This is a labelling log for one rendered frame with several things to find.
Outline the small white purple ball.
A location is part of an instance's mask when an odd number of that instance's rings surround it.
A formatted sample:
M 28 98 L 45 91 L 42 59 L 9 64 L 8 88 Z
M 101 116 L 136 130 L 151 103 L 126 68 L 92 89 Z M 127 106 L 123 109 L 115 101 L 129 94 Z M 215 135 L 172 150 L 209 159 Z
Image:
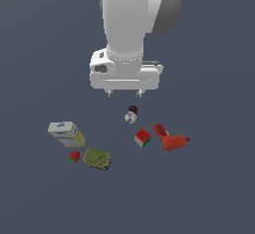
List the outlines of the small white purple ball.
M 126 115 L 125 115 L 125 121 L 127 123 L 135 123 L 136 121 L 136 114 L 133 113 L 133 112 L 128 112 Z

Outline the white yellow carton box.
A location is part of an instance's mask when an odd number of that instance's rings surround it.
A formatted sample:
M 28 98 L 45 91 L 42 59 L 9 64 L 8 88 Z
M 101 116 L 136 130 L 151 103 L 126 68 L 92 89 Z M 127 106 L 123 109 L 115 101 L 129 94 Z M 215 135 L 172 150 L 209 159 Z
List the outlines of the white yellow carton box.
M 83 134 L 72 121 L 51 122 L 48 133 L 65 147 L 81 147 L 86 143 Z

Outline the red strawberry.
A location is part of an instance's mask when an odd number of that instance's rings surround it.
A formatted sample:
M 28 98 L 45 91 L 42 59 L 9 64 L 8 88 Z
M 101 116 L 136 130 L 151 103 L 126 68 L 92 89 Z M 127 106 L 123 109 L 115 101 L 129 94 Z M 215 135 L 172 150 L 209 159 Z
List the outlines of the red strawberry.
M 78 151 L 74 151 L 69 156 L 69 161 L 71 163 L 75 163 L 80 159 L 80 153 Z

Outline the olive green flat can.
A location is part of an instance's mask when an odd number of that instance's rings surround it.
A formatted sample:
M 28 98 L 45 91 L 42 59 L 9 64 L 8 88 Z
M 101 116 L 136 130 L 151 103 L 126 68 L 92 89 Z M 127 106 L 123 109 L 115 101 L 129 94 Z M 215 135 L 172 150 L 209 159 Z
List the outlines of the olive green flat can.
M 83 161 L 90 167 L 108 170 L 111 166 L 111 157 L 107 151 L 101 151 L 93 148 L 86 150 Z

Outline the red power drill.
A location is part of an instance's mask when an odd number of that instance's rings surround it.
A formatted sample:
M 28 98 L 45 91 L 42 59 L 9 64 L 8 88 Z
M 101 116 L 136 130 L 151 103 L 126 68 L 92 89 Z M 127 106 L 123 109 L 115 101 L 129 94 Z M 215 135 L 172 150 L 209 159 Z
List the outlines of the red power drill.
M 169 135 L 161 123 L 153 126 L 154 131 L 162 141 L 162 146 L 165 150 L 173 150 L 176 148 L 184 147 L 190 141 L 189 137 L 183 135 Z

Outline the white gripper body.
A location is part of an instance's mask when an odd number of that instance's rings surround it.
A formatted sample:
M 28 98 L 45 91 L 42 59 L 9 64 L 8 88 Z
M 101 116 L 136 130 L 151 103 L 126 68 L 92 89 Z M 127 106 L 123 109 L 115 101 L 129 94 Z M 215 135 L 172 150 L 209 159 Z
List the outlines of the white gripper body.
M 121 71 L 120 62 L 112 60 L 107 49 L 100 49 L 92 54 L 90 69 L 90 81 L 94 89 L 145 91 L 158 88 L 163 64 L 139 60 L 136 67 L 125 64 Z

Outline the red green puzzle cube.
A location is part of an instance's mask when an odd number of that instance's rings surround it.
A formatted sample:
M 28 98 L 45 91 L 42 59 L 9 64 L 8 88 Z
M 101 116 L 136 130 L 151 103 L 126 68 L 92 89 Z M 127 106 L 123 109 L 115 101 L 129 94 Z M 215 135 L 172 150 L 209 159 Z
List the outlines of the red green puzzle cube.
M 138 131 L 134 135 L 134 141 L 140 146 L 144 147 L 147 143 L 150 142 L 151 134 L 148 133 L 144 128 Z

